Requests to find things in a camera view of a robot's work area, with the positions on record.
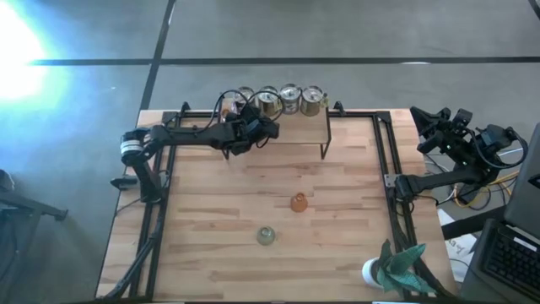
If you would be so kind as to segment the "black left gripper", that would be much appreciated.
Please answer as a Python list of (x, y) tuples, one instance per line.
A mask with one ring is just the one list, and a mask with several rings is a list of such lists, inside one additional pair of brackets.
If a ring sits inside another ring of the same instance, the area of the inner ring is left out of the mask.
[(278, 138), (278, 123), (269, 117), (262, 116), (259, 111), (253, 112), (249, 103), (237, 103), (237, 114), (230, 113), (225, 123), (231, 123), (235, 131), (235, 140), (223, 148), (224, 155), (240, 155), (248, 152), (254, 144), (257, 148), (272, 138)]

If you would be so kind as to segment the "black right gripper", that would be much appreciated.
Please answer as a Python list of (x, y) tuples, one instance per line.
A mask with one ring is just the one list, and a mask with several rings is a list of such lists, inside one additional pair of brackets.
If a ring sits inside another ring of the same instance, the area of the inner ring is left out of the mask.
[(473, 114), (465, 109), (459, 109), (454, 117), (451, 117), (449, 108), (431, 114), (412, 106), (410, 113), (418, 134), (430, 135), (417, 146), (420, 153), (429, 153), (436, 147), (449, 151), (465, 143), (463, 138), (467, 135), (467, 126), (473, 117)]

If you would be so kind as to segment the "green glass candlestick holder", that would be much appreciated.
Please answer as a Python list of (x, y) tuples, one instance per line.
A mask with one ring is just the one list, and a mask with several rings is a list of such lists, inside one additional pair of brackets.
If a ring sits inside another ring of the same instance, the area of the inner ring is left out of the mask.
[(275, 242), (276, 232), (270, 226), (261, 227), (256, 234), (257, 242), (262, 246), (269, 246)]

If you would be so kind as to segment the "wooden shelf black metal legs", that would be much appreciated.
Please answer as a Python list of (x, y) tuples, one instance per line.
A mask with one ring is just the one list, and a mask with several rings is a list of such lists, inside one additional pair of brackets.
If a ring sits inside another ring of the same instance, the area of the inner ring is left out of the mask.
[(273, 158), (298, 156), (324, 160), (332, 142), (330, 117), (327, 108), (317, 115), (307, 117), (301, 112), (294, 115), (281, 115), (276, 121), (279, 125), (278, 137), (263, 135), (251, 145), (249, 154)]

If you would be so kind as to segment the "white paper sheet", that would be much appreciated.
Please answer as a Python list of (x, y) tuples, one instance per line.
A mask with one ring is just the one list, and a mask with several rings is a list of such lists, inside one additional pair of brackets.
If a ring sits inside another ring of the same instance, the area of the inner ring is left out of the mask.
[(465, 279), (469, 264), (473, 259), (473, 246), (477, 238), (472, 235), (459, 236), (445, 241), (446, 251), (451, 262), (454, 280), (462, 283)]

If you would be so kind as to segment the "green plant in white pot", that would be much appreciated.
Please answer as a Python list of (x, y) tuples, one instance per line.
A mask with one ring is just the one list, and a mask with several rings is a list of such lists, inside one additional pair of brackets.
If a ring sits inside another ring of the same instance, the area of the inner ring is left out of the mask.
[(418, 244), (393, 253), (391, 243), (386, 239), (381, 245), (380, 255), (364, 263), (361, 271), (364, 282), (384, 292), (396, 291), (400, 296), (403, 296), (405, 290), (435, 293), (435, 289), (425, 279), (411, 270), (415, 262), (422, 261), (425, 248), (425, 244)]

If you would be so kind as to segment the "dark grey laptop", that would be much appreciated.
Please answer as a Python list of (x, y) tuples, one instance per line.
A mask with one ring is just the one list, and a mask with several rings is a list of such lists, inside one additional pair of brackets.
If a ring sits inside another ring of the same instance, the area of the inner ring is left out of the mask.
[(496, 304), (540, 304), (540, 122), (503, 218), (485, 223), (461, 296)]

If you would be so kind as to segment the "black metal stand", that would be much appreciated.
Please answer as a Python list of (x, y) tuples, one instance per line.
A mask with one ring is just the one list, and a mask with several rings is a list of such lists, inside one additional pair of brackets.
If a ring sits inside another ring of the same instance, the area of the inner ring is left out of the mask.
[(6, 171), (0, 169), (0, 203), (8, 206), (32, 209), (41, 214), (46, 214), (54, 217), (56, 220), (64, 220), (68, 214), (66, 209), (58, 209), (49, 204), (36, 201), (31, 198), (26, 198), (14, 191), (14, 180)]

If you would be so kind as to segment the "black flat bracket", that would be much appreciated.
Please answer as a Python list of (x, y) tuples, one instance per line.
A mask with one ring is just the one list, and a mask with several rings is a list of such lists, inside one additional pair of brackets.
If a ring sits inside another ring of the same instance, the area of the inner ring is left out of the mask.
[(112, 179), (110, 184), (119, 190), (126, 190), (136, 187), (138, 185), (138, 179), (135, 176), (123, 176)]

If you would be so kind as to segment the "black metal table frame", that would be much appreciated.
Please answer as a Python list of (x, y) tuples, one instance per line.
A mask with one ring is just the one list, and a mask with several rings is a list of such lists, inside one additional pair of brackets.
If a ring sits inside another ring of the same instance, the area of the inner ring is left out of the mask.
[[(395, 149), (368, 117), (330, 118), (324, 160), (243, 154), (225, 159), (197, 146), (165, 151), (171, 189), (157, 252), (144, 261), (137, 296), (154, 301), (370, 301), (397, 294), (368, 286), (365, 261), (392, 235), (382, 161), (425, 166), (410, 112), (391, 113)], [(303, 193), (307, 209), (290, 199)], [(270, 226), (275, 242), (257, 231)]]

